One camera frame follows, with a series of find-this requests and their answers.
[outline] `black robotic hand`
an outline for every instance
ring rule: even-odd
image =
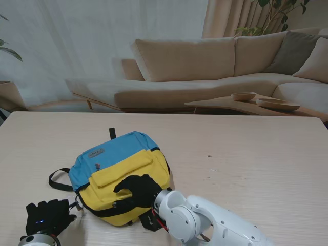
[[[119,183],[114,192],[118,193],[122,189],[127,189],[132,192],[132,197],[119,200],[115,206],[117,208],[150,208],[155,201],[155,198],[162,188],[148,174],[143,176],[131,175],[121,183]]]
[[[58,236],[76,219],[76,215],[69,214],[68,200],[42,201],[38,206],[31,203],[26,206],[26,210],[28,236],[37,232]]]

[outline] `curtain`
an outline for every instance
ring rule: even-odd
[[[0,0],[0,80],[26,106],[70,100],[66,78],[115,79],[136,38],[201,38],[208,0]]]
[[[269,5],[262,8],[257,1],[209,0],[202,37],[233,37],[238,27],[262,27],[267,22],[268,10]],[[274,21],[269,30],[280,31],[280,23],[280,20]]]

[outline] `blue and yellow backpack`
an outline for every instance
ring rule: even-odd
[[[132,195],[130,191],[114,193],[115,186],[127,176],[148,174],[166,189],[170,185],[170,168],[158,145],[146,134],[131,132],[116,138],[115,129],[110,128],[110,136],[110,141],[79,155],[71,169],[57,170],[68,173],[72,186],[54,182],[52,177],[57,171],[49,176],[49,185],[58,190],[74,191],[92,214],[112,225],[122,226],[134,223],[150,212],[150,208],[113,206],[114,202]]]

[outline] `sofa leg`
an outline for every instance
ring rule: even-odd
[[[89,109],[92,109],[91,102],[87,100],[87,103],[88,103]]]
[[[198,113],[199,113],[199,108],[195,107],[194,114],[198,114]]]

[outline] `red wire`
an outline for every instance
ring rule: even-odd
[[[154,217],[156,218],[155,211],[153,208],[152,208],[152,213],[153,213]],[[156,220],[167,232],[169,231],[169,229],[159,219],[156,218]]]

